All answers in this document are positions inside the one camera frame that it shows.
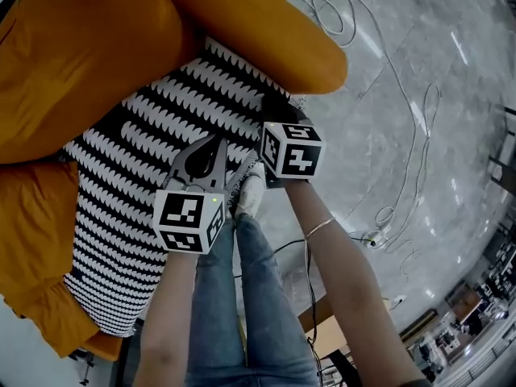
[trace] person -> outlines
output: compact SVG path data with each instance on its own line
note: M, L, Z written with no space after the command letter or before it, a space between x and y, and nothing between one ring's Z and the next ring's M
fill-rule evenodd
M171 252L141 336L136 387L318 386L314 357L255 220L266 190L263 164L243 183L208 255ZM381 298L374 273L305 181L285 191L365 386L426 386ZM247 342L235 301L234 229L242 265Z

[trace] black and white striped blanket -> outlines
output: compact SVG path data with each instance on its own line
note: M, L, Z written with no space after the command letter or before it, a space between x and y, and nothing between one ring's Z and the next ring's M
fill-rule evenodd
M228 140L229 180L259 140L260 101L285 91L208 39L200 56L145 86L63 148L79 166L72 294L107 334L128 336L167 252L152 205L176 154L211 133Z

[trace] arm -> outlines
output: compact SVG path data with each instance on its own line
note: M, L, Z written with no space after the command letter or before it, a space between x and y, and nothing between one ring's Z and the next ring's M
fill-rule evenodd
M135 387L185 382L196 263L196 256L169 253L145 319Z
M287 181L285 190L305 235L333 216L309 183ZM363 384L398 387L424 379L390 320L371 266L344 229L329 223L308 244Z

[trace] black cable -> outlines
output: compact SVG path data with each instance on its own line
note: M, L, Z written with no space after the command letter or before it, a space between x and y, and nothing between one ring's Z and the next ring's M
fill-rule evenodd
M275 249L274 253L277 254L283 248L287 248L289 245L292 245L293 243L299 243L299 242L305 242L305 240L304 239L296 239L294 241L290 241L289 243L286 243L285 245L283 245L283 247L279 247L278 249Z
M398 302L397 302L397 304L396 304L393 308L391 308L391 309L389 310L389 312L391 312L392 310L394 310L394 309L395 309L397 306L399 306L402 302L403 302L403 300L398 301Z
M283 248L287 248L289 245L292 245L293 243L300 243L300 242L305 242L304 239L296 239L294 241L290 241L289 243L286 243L285 245L283 245L282 247L279 247L278 249L275 249L274 250L274 253L277 254L279 251L281 251ZM235 275L235 279L236 278L242 278L242 274L240 275Z
M353 239L354 241L374 242L372 239L368 239L368 238L353 238L352 236L350 236L350 238Z
M335 364L328 365L327 367L323 368L321 371L326 371L326 370L328 370L329 368L334 368L334 367L335 367Z
M308 247L308 243L306 245L306 278L308 280L308 290L310 291L310 301L312 304L312 322L314 324L314 335L312 337L308 337L308 345L312 350L312 354L315 358L315 365L317 367L317 374L319 378L319 387L323 387L323 367L321 365L321 359L317 355L315 351L315 340L317 339L317 319L316 319L316 308L317 308L317 300L315 298L314 287L312 286L312 282L310 280L310 265L312 263L312 251Z

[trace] jeans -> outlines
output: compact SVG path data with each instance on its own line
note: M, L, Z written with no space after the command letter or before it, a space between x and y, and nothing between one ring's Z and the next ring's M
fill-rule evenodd
M236 311L234 223L224 223L211 252L200 256L193 293L186 385L316 386L317 370L301 324L285 296L260 224L236 219L248 329L247 360Z

